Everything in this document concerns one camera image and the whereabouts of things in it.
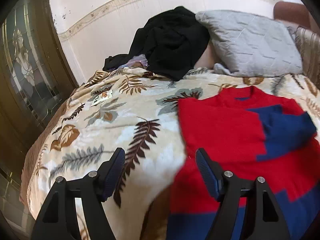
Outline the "red and blue sweater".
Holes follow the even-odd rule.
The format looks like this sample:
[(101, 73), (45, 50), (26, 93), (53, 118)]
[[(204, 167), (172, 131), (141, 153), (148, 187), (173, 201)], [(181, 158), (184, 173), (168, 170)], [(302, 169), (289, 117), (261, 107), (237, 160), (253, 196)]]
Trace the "red and blue sweater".
[(255, 86), (178, 101), (187, 158), (170, 190), (167, 239), (205, 239), (218, 211), (196, 165), (203, 148), (236, 176), (264, 177), (300, 239), (319, 213), (319, 143), (309, 114), (293, 99)]

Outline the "black clothes pile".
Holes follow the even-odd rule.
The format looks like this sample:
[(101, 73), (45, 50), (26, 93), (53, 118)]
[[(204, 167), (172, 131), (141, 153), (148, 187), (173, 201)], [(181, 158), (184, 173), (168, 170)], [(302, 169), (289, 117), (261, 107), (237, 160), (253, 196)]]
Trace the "black clothes pile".
[(183, 6), (176, 7), (150, 18), (136, 31), (129, 53), (106, 58), (103, 71), (120, 68), (143, 54), (148, 71), (179, 81), (193, 69), (209, 40), (209, 31), (195, 14)]

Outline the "leaf pattern blanket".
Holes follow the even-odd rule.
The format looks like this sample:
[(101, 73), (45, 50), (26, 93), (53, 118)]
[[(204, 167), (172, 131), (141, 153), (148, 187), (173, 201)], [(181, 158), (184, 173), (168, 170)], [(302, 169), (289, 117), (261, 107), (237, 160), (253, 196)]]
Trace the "leaf pattern blanket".
[(97, 72), (66, 101), (63, 112), (28, 151), (23, 204), (36, 217), (56, 177), (81, 178), (121, 147), (129, 154), (130, 171), (103, 207), (117, 239), (139, 239), (150, 204), (185, 161), (178, 100), (205, 99), (225, 88), (247, 86), (294, 99), (319, 125), (319, 89), (301, 74), (233, 77), (197, 68), (173, 82), (143, 68)]

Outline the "wooden glass door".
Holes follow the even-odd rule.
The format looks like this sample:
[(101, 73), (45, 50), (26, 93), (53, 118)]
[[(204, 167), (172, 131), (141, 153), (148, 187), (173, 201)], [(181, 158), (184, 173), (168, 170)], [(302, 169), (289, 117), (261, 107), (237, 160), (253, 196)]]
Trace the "wooden glass door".
[(76, 87), (49, 0), (16, 0), (1, 20), (1, 175), (14, 188), (29, 148)]

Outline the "grey quilted pillow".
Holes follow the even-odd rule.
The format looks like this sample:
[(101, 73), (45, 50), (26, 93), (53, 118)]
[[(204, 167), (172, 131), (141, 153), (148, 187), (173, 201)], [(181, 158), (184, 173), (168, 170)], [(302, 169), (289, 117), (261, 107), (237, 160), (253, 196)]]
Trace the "grey quilted pillow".
[(301, 74), (301, 55), (287, 27), (276, 20), (232, 10), (201, 11), (196, 20), (206, 27), (217, 57), (217, 74), (275, 77)]

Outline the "purple cloth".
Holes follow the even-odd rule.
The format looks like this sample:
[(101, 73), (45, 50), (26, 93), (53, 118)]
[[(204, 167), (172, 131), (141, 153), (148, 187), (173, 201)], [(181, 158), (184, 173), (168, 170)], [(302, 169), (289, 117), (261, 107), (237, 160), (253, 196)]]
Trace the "purple cloth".
[(121, 65), (119, 68), (143, 68), (146, 69), (148, 67), (148, 61), (144, 54), (134, 56), (130, 59), (126, 64)]

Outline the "striped floral cushion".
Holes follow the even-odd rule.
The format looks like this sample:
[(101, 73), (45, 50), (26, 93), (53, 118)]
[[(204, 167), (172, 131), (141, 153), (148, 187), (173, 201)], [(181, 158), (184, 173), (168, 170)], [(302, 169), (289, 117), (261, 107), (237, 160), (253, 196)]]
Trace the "striped floral cushion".
[(302, 26), (290, 26), (287, 29), (302, 57), (303, 74), (319, 87), (319, 35)]

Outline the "brown beige sofa backrest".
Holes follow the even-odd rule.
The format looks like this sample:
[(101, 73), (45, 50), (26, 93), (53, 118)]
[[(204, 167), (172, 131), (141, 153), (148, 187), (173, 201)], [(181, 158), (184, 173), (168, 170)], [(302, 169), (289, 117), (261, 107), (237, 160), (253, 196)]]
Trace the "brown beige sofa backrest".
[(273, 18), (293, 23), (319, 34), (319, 26), (305, 5), (292, 2), (277, 2), (273, 8)]

